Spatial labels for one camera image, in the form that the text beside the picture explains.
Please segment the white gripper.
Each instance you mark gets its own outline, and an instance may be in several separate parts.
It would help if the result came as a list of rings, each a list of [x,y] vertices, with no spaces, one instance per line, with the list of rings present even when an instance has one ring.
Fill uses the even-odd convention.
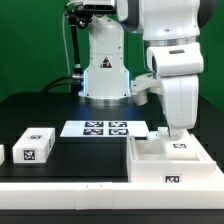
[[[197,118],[199,80],[197,75],[161,79],[161,104],[167,119],[169,135],[180,138],[182,131],[191,129]]]

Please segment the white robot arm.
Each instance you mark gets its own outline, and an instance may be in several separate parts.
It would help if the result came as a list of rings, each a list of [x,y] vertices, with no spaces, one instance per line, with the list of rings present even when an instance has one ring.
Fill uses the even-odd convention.
[[[89,65],[79,95],[93,102],[159,96],[168,133],[194,127],[204,70],[198,38],[218,0],[82,0]]]

